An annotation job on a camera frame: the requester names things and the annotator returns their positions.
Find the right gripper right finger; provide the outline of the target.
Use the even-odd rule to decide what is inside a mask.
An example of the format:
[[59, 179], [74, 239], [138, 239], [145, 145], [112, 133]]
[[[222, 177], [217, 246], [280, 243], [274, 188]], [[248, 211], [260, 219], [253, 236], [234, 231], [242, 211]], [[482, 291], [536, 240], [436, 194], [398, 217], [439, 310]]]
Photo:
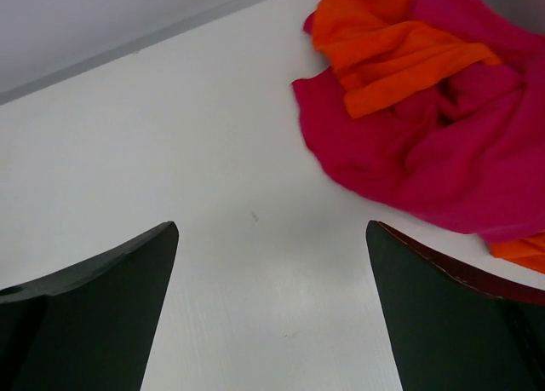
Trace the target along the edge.
[[544, 292], [379, 221], [366, 242], [405, 390], [542, 390]]

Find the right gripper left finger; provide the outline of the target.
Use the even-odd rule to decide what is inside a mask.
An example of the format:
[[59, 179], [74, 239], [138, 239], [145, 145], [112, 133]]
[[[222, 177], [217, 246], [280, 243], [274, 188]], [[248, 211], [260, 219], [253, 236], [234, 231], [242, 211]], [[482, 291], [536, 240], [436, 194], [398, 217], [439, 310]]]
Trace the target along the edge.
[[178, 246], [164, 222], [1, 291], [3, 390], [139, 390]]

